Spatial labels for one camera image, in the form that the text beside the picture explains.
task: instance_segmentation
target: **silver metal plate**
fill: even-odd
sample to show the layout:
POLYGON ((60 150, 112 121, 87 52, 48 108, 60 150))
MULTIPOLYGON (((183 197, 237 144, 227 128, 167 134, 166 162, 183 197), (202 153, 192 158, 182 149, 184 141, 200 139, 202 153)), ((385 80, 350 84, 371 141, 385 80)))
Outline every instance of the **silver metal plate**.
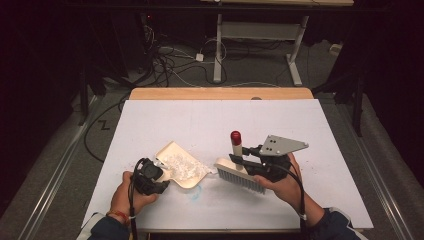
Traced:
POLYGON ((309 147, 308 143, 296 141, 293 139, 278 137, 275 135, 268 135, 260 154, 263 156, 282 156, 284 154, 299 151, 309 147))

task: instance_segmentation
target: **metal rail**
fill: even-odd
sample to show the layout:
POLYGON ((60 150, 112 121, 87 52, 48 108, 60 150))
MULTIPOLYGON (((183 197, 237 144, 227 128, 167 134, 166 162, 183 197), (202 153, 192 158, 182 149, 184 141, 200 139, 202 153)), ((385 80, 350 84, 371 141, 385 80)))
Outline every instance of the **metal rail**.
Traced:
POLYGON ((359 150, 361 151, 363 159, 362 163, 364 164, 365 170, 370 176, 371 183, 373 184, 377 196, 381 201, 381 205, 386 211, 387 217, 389 218, 390 223, 396 232, 396 235, 399 239, 402 240, 414 240, 414 237, 412 236, 405 220, 403 219, 396 200, 393 198, 387 185, 381 177, 380 172, 377 166, 374 164, 371 154, 365 146, 364 141, 362 138, 356 135, 355 129, 353 129, 352 125, 350 124, 351 119, 346 106, 339 105, 339 111, 346 122, 346 126, 348 127, 352 138, 355 140, 359 150))
POLYGON ((41 197, 37 202, 37 205, 35 206, 34 210, 31 213, 31 216, 25 224, 25 227, 19 235, 19 240, 33 239, 35 237, 35 234, 37 233, 37 230, 40 227, 51 203, 53 202, 53 199, 56 196, 57 191, 59 190, 59 187, 66 175, 66 172, 68 171, 68 168, 72 163, 72 160, 74 159, 76 147, 78 146, 81 137, 84 136, 85 131, 87 131, 89 124, 93 120, 93 113, 95 113, 96 110, 99 108, 100 102, 101 99, 99 99, 98 97, 94 96, 92 98, 90 103, 92 114, 88 116, 87 121, 85 121, 82 126, 78 127, 74 138, 65 150, 55 172, 50 178, 50 181, 42 192, 41 197))

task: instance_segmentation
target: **red cap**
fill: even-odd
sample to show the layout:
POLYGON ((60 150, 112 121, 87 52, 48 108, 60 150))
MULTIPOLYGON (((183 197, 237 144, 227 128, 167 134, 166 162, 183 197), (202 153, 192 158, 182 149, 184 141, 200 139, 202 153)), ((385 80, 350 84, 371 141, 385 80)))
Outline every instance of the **red cap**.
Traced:
POLYGON ((239 131, 233 131, 230 135, 231 137, 231 143, 234 146, 240 145, 241 144, 241 134, 239 131))

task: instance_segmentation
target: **bristle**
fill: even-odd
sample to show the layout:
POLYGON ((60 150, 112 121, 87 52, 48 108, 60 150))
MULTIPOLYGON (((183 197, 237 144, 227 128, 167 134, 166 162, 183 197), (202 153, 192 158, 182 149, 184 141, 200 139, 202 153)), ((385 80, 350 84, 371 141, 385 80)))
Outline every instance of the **bristle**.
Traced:
POLYGON ((243 187, 247 187, 248 189, 251 189, 253 191, 265 194, 265 188, 262 187, 261 185, 257 184, 256 182, 252 182, 250 180, 244 179, 242 177, 239 177, 237 175, 231 174, 227 171, 224 171, 222 169, 218 168, 218 174, 219 177, 228 181, 228 182, 232 182, 234 184, 243 186, 243 187))

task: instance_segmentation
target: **wooden table edge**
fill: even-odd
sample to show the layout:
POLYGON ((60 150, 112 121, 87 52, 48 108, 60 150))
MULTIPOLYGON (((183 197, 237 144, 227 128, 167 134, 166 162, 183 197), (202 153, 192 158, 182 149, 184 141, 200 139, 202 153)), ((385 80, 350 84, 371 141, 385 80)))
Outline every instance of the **wooden table edge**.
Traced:
POLYGON ((129 100, 314 99, 308 88, 134 88, 129 100))

